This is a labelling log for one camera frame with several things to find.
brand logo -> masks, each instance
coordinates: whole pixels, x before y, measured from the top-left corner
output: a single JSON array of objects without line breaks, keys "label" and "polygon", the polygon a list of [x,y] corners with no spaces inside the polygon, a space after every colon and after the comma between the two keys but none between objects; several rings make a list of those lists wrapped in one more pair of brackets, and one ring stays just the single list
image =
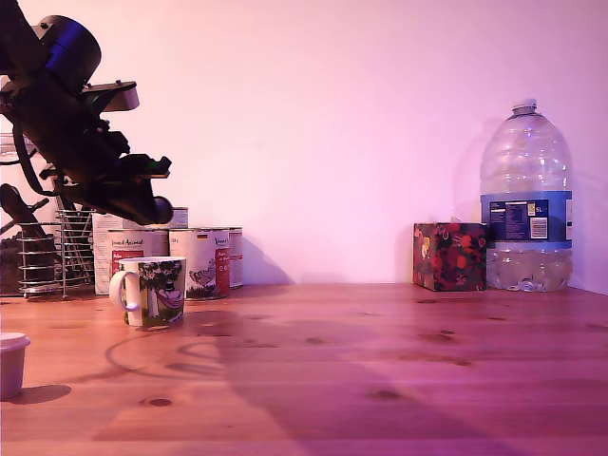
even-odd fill
[{"label": "brand logo", "polygon": [[140,239],[140,240],[130,240],[130,239],[112,240],[112,247],[113,246],[123,246],[123,245],[143,245],[143,239]]}]

blue bottle label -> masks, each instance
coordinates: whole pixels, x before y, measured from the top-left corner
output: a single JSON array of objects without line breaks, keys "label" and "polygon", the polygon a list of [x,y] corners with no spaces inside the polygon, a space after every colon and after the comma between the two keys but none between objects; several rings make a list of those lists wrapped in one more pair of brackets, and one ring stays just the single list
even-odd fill
[{"label": "blue bottle label", "polygon": [[572,248],[572,192],[482,195],[490,249]]}]

cardboard box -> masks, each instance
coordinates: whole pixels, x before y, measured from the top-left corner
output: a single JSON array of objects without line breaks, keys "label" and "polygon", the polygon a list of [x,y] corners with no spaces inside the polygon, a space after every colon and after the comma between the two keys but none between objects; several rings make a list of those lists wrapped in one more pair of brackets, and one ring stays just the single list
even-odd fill
[{"label": "cardboard box", "polygon": [[485,290],[482,223],[414,223],[413,282],[435,292]]}]

mug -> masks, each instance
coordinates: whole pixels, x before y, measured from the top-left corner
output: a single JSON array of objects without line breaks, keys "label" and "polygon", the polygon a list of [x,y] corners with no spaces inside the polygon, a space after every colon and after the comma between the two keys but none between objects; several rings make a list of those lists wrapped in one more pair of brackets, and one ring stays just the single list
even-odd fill
[{"label": "mug", "polygon": [[124,309],[130,326],[166,326],[183,319],[186,258],[143,256],[119,260],[110,301]]}]

bottle cap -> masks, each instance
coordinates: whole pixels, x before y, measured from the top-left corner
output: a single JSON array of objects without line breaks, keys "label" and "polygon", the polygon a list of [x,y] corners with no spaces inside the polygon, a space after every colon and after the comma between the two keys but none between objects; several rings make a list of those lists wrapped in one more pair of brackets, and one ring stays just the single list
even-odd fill
[{"label": "bottle cap", "polygon": [[518,100],[513,104],[513,109],[519,109],[520,107],[534,107],[536,108],[536,99],[534,98],[524,98],[523,100]]}]

